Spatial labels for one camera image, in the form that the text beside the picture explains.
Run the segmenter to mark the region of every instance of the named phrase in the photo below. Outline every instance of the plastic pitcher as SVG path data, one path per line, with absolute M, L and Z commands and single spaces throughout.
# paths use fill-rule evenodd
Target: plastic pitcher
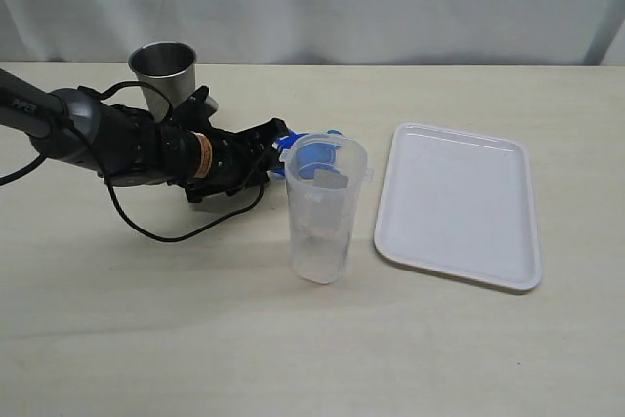
M 345 270 L 367 153 L 337 134 L 308 134 L 285 156 L 291 267 L 327 284 Z

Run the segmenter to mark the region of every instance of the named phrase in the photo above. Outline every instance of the blue object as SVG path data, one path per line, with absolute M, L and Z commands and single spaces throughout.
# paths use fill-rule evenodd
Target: blue object
M 282 152 L 291 148 L 291 146 L 295 144 L 295 141 L 307 134 L 308 133 L 296 134 L 291 131 L 289 136 L 280 138 L 276 141 L 278 151 Z M 329 130 L 328 134 L 337 134 L 339 136 L 343 135 L 341 134 L 341 131 L 337 131 L 335 129 Z M 332 167 L 332 164 L 336 160 L 337 148 L 338 146 L 335 144 L 324 143 L 310 144 L 309 146 L 300 148 L 297 152 L 298 166 L 302 167 L 300 170 L 300 178 L 311 180 L 314 178 L 314 171 L 318 168 L 333 171 L 334 168 Z M 283 179 L 285 177 L 284 169 L 275 169 L 272 170 L 271 173 L 279 179 Z

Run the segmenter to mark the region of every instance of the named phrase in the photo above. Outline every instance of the table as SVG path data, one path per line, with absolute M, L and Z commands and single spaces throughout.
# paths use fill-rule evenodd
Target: table
M 44 90 L 103 90 L 117 63 L 2 63 Z M 201 65 L 243 129 L 279 116 L 366 147 L 346 277 L 288 267 L 286 194 L 178 245 L 118 219 L 59 162 L 0 189 L 0 413 L 7 416 L 624 415 L 625 68 Z M 124 91 L 118 103 L 142 105 Z M 544 279 L 515 296 L 387 265 L 372 243 L 394 127 L 529 150 Z M 34 152 L 0 129 L 0 171 Z M 206 221 L 177 188 L 124 188 L 138 222 Z

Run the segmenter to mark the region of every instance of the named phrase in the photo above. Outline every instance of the white curtain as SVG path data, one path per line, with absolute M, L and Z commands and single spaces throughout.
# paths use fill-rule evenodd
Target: white curtain
M 204 63 L 574 64 L 593 44 L 603 44 L 609 63 L 625 63 L 625 48 L 605 44 L 615 31 L 600 29 L 606 16 L 619 18 L 614 9 L 625 11 L 623 4 L 0 0 L 0 60 L 125 61 L 142 44 L 175 39 L 192 45 Z M 600 62 L 604 53 L 595 57 Z

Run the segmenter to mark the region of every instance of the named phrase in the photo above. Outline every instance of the metal cup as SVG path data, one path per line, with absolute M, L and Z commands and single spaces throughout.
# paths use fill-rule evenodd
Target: metal cup
M 176 107 L 195 91 L 196 60 L 197 54 L 191 46 L 163 41 L 139 48 L 130 55 L 128 66 L 138 80 L 156 87 Z M 142 90 L 147 108 L 157 122 L 161 121 L 169 105 L 152 90 Z

